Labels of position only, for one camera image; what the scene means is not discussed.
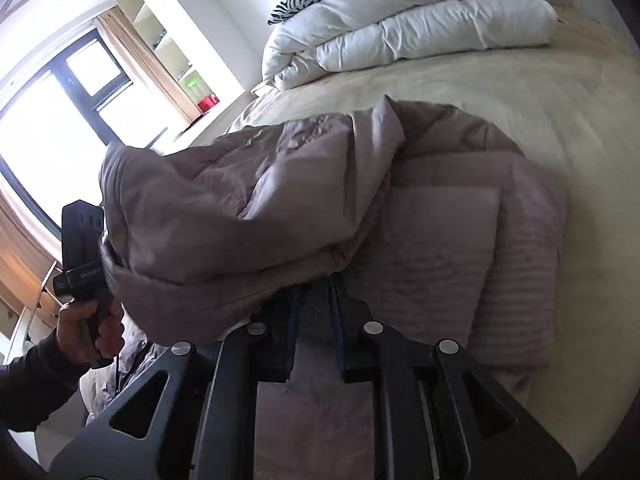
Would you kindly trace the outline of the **left forearm black sleeve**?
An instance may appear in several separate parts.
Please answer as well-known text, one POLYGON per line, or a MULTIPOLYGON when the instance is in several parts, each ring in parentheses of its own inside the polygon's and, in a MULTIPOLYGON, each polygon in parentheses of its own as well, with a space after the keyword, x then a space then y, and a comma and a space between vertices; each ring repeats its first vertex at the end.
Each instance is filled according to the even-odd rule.
POLYGON ((16 432, 35 431, 70 400, 88 370, 87 363, 74 363, 61 351, 54 330, 24 356, 2 365, 2 424, 16 432))

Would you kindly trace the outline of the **person's left hand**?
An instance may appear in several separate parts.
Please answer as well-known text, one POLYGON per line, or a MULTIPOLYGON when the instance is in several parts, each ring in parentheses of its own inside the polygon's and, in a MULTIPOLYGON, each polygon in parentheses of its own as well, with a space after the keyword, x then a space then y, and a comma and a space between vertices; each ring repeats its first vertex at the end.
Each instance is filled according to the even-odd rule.
POLYGON ((98 336, 92 339, 89 320, 96 314, 96 310, 96 300, 72 301, 58 312, 55 339, 64 356, 74 364, 89 364, 99 356, 104 359, 114 358, 124 348, 122 306, 116 300, 111 300, 108 315, 99 325, 98 336))

